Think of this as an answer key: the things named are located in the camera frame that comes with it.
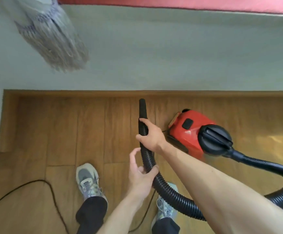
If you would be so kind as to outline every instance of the power cord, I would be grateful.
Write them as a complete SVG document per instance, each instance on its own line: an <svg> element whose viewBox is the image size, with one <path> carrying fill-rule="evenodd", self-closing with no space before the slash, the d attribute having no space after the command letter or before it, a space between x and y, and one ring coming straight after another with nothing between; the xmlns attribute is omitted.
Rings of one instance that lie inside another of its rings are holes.
<svg viewBox="0 0 283 234"><path fill-rule="evenodd" d="M60 220L61 220L61 222L62 222L63 225L64 225L64 228L65 228L65 230L66 230L66 233L67 233L67 234L70 234L69 231L68 231L67 224L66 224L65 221L63 220L63 217L62 217L62 215L61 215L61 213L60 213L60 211L59 211L59 208L58 208L58 205L57 205L57 202L56 202L56 199L55 199L55 193L54 193L53 187L52 187L52 185L51 185L48 181L46 181L46 180L39 179L39 180L34 180L34 181L27 182L27 183L25 183L25 184L22 184L21 186L16 187L15 189L11 190L11 191L8 192L6 195L4 195L2 198L0 198L0 201L1 201L2 199L4 199L6 196L8 196L9 194L11 194L11 193L13 193L14 191L18 190L19 188L21 188L21 187L23 187L23 186L26 186L26 185L29 185L29 184L34 183L34 182L44 182L44 183L46 183L46 184L49 186L50 191L51 191L51 193L52 193L54 205L55 205L56 211L57 211L57 213L58 213L58 216L60 217ZM142 225L142 223L143 223L143 221L144 221L144 219L145 219L145 217L146 217L146 215L147 215L147 213L148 213L148 211L149 211L149 208L150 208L150 205L151 205L151 202L152 202L154 196L155 196L155 191L154 191L153 194L152 194L152 197L151 197L151 199L150 199L149 205L148 205L148 207L147 207L147 210L146 210L146 212L145 212L145 214L144 214L144 216L143 216L143 218L142 218L140 224L139 224L136 228L134 228L133 230L130 230L129 232L135 232L135 231Z"/></svg>

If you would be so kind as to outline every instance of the mop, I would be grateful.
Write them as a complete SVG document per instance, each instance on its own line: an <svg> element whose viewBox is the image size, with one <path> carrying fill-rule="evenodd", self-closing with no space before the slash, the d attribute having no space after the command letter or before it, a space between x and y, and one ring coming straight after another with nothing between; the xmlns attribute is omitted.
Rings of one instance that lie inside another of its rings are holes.
<svg viewBox="0 0 283 234"><path fill-rule="evenodd" d="M88 50L57 0L3 0L19 33L55 70L84 69Z"/></svg>

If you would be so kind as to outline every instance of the person's left hand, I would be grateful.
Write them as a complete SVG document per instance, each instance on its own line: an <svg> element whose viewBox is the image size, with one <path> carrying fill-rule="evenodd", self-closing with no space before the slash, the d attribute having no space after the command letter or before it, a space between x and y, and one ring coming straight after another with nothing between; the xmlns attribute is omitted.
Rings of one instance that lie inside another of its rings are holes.
<svg viewBox="0 0 283 234"><path fill-rule="evenodd" d="M144 199L149 195L153 179L159 173L159 167L155 165L149 173L146 173L144 167L137 167L135 155L140 148L135 148L130 153L130 172L128 175L129 186L127 196L132 197L141 207Z"/></svg>

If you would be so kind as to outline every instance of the wooden baseboard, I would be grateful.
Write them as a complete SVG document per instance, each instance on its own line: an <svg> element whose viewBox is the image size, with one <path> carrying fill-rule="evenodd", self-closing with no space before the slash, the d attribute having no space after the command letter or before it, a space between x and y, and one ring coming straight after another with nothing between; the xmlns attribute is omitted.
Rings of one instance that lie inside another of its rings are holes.
<svg viewBox="0 0 283 234"><path fill-rule="evenodd" d="M18 96L55 97L143 97L143 96L196 96L196 97L283 97L283 91L168 91L168 90L6 90Z"/></svg>
<svg viewBox="0 0 283 234"><path fill-rule="evenodd" d="M14 149L19 96L4 90L0 122L0 152Z"/></svg>

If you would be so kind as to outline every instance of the black pants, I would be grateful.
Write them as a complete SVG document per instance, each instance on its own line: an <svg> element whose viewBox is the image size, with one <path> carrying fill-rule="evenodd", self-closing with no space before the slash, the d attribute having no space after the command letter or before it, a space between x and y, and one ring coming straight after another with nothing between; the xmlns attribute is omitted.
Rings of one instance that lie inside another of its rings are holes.
<svg viewBox="0 0 283 234"><path fill-rule="evenodd" d="M75 218L80 224L77 234L95 234L103 225L107 202L102 197L90 197L84 201ZM152 234L178 234L179 226L169 217L156 221Z"/></svg>

